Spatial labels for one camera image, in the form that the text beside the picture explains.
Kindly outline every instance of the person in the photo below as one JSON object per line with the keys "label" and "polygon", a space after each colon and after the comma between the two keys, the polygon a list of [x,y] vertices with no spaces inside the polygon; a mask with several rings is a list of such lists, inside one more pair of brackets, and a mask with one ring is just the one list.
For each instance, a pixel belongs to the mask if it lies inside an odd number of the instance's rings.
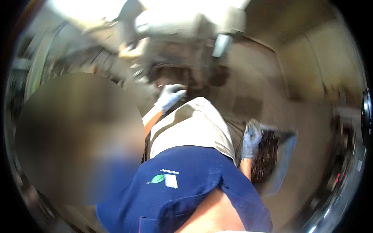
{"label": "person", "polygon": [[228,127],[213,105],[197,97],[160,119],[185,96],[166,85],[143,117],[150,159],[116,197],[97,204],[108,232],[270,232],[270,212],[251,184],[260,125],[247,123],[237,169]]}

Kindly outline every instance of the concrete floor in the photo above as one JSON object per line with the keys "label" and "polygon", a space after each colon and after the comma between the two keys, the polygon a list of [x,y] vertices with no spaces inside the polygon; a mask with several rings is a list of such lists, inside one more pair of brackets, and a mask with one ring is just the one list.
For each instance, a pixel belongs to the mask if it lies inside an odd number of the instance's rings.
{"label": "concrete floor", "polygon": [[[211,87],[208,99],[224,118],[251,118],[280,129],[298,131],[286,177],[278,193],[262,197],[271,211],[273,230],[280,229],[316,191],[329,156],[332,108],[326,102],[301,103],[286,98],[276,54],[256,42],[234,44],[228,51],[231,76],[223,87]],[[241,133],[231,129],[236,148]]]}

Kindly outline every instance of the gloved hand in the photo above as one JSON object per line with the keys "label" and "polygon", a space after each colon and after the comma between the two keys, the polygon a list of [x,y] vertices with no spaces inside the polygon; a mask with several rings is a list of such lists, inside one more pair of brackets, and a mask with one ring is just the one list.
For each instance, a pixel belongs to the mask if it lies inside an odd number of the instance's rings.
{"label": "gloved hand", "polygon": [[166,85],[154,106],[159,106],[165,114],[176,102],[185,96],[186,86],[181,84]]}
{"label": "gloved hand", "polygon": [[255,149],[258,147],[261,141],[261,128],[259,122],[255,119],[251,119],[246,124],[244,132],[244,141],[242,144],[241,158],[254,158]]}

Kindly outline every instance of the gray glove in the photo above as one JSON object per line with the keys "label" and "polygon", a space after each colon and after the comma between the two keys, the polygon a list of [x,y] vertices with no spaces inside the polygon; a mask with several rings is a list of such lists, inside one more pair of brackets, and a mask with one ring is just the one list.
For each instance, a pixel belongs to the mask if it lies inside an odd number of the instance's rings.
{"label": "gray glove", "polygon": [[186,86],[181,84],[166,85],[154,106],[159,106],[165,114],[176,102],[185,96]]}
{"label": "gray glove", "polygon": [[255,119],[251,119],[246,124],[241,158],[254,158],[255,157],[255,149],[258,147],[261,141],[261,135],[262,135],[262,132],[261,132],[259,122]]}

